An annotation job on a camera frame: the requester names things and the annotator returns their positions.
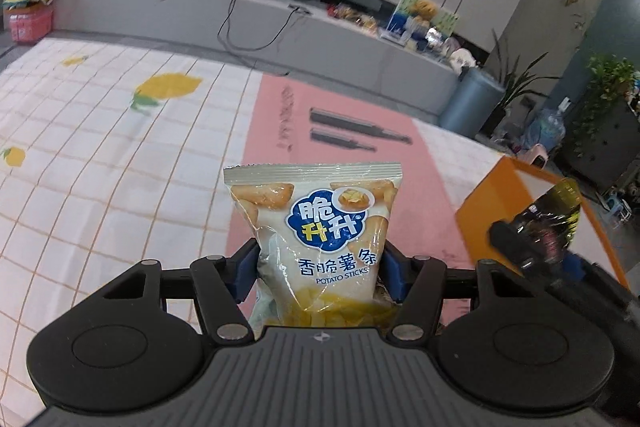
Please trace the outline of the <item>black snack packet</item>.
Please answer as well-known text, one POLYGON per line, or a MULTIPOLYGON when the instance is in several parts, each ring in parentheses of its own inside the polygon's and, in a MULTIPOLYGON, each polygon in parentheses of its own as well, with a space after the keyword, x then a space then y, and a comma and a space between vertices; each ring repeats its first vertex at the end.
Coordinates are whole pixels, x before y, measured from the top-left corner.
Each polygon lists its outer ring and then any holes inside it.
POLYGON ((573 242, 581 209, 577 182, 564 178, 521 211, 511 225, 538 248, 546 265, 555 265, 573 242))

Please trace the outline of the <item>white potato sticks bag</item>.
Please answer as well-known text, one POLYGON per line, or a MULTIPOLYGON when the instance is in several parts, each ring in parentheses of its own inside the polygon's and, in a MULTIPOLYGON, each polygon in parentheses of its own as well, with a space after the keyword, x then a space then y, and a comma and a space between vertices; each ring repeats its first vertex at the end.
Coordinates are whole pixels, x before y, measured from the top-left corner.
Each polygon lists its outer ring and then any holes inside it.
POLYGON ((249 165, 224 170, 260 247, 250 325, 376 327, 397 313, 378 280, 398 162, 249 165))

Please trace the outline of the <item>orange storage box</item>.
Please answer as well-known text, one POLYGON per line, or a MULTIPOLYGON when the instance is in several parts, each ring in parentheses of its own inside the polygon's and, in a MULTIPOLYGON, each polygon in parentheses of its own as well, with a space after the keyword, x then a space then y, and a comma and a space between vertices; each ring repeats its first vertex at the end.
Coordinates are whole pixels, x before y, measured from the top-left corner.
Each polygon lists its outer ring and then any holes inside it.
MULTIPOLYGON (((489 227, 496 221, 513 219, 560 180, 551 172, 517 159, 501 158, 456 212, 457 225, 470 259, 477 262, 488 258, 507 265, 506 257, 489 245, 489 227)), ((629 286, 620 260, 586 198, 582 199, 570 250, 601 265, 624 287, 629 286)))

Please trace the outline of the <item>pink space heater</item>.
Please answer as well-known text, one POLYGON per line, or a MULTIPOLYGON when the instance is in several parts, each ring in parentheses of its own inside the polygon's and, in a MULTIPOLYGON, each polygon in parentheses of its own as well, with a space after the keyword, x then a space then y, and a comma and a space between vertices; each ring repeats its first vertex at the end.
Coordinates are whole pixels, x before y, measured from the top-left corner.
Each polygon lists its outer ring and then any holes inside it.
POLYGON ((518 160, 525 162, 527 165, 544 169, 548 162, 548 153, 542 144, 536 143, 528 150, 520 150, 518 152, 518 160))

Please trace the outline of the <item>lemon checkered tablecloth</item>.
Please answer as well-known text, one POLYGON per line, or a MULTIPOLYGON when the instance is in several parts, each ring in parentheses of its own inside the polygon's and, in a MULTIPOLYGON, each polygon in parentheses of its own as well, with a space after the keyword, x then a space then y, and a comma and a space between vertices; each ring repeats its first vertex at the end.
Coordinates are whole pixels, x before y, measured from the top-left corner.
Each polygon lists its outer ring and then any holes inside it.
MULTIPOLYGON (((243 162, 267 76, 76 39, 2 54, 3 425, 40 411, 25 361, 36 332, 142 259, 183 268, 244 241, 222 172, 243 162)), ((458 209, 499 154, 409 118, 458 209)))

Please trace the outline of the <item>pink table runner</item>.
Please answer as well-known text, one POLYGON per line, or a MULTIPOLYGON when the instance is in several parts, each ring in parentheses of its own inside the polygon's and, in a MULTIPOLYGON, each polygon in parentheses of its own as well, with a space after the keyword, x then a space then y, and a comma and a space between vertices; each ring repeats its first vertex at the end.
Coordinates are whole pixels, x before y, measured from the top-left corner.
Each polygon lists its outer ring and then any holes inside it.
POLYGON ((294 81, 262 78, 241 166, 357 162, 401 165, 385 244, 408 257, 469 266, 454 208, 411 118, 294 81))

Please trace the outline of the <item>blue water jug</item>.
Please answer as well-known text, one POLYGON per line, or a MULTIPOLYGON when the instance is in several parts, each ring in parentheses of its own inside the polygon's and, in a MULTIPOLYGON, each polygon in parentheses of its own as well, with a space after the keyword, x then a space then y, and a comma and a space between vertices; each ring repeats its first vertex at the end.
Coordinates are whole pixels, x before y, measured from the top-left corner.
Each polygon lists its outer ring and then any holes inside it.
POLYGON ((522 136, 523 150, 531 150, 535 145, 541 145, 550 153, 560 145, 566 133, 564 113, 570 104, 572 102, 566 96, 557 108, 541 109, 522 136))

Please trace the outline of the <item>grey pedal trash bin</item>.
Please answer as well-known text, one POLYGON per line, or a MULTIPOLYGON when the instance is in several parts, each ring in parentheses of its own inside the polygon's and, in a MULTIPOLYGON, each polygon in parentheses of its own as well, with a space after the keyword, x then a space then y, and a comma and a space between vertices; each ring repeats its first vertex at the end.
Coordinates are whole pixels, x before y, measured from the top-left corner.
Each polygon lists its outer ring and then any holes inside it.
POLYGON ((501 84, 484 69, 465 67, 457 89, 438 117, 439 127, 474 139, 504 92, 501 84))

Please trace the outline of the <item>green climbing plant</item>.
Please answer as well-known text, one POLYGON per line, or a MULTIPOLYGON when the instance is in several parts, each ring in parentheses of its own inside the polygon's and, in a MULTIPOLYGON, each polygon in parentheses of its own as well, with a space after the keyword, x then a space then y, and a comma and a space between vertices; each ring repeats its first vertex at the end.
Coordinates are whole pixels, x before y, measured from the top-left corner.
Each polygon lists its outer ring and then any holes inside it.
POLYGON ((604 118, 623 98, 636 80, 636 66, 628 58, 614 54, 593 54, 588 62, 590 80, 570 124, 568 143, 577 157, 596 137, 604 118))

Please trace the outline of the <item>potted long-leaf plant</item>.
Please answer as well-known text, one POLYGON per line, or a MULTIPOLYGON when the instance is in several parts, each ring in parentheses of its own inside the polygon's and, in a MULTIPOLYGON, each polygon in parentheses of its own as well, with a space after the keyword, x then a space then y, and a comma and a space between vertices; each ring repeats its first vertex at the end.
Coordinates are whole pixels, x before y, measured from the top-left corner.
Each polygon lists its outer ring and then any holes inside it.
POLYGON ((500 41, 494 30, 491 31, 492 38, 495 43, 495 52, 497 57, 498 85, 503 89, 502 98, 496 107, 488 116, 483 128, 480 129, 487 138, 491 138, 498 128, 501 121, 506 117, 506 111, 509 106, 521 96, 538 96, 538 98, 547 98, 546 94, 532 88, 532 84, 538 80, 558 80, 559 76, 539 75, 534 72, 534 68, 542 62, 548 51, 541 53, 539 56, 528 63, 523 69, 520 69, 521 57, 518 55, 511 60, 508 40, 500 41))

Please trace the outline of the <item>green illustrated card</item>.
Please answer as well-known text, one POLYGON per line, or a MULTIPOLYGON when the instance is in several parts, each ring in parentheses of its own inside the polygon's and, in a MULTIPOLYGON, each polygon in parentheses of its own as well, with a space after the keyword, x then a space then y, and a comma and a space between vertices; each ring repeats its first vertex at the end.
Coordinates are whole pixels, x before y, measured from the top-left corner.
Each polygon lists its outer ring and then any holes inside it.
POLYGON ((380 37, 418 53, 439 53, 458 20, 431 0, 399 0, 380 37))

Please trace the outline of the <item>grey TV cabinet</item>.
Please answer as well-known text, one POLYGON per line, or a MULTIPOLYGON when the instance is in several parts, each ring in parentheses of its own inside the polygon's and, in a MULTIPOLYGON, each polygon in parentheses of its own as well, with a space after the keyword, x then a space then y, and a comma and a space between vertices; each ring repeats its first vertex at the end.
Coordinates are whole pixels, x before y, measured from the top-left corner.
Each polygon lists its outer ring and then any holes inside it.
POLYGON ((54 0, 54 27, 208 49, 433 115, 458 85, 442 62, 288 0, 54 0))

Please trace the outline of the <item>teddy bear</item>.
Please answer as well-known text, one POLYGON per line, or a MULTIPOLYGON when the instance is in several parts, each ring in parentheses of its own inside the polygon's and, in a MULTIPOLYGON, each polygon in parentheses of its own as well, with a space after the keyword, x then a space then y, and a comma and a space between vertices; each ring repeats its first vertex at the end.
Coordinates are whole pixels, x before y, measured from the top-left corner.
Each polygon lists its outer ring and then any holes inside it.
POLYGON ((413 0, 408 13, 418 24, 429 24, 438 13, 438 6, 430 0, 413 0))

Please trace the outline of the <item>pink basket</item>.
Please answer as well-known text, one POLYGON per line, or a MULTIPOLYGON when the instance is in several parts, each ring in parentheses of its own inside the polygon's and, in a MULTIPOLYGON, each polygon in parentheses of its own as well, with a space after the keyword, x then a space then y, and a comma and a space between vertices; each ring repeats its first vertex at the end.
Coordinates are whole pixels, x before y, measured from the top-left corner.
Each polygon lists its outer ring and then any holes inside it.
POLYGON ((53 28, 53 6, 37 4, 6 11, 11 38, 16 43, 34 43, 50 34, 53 28))

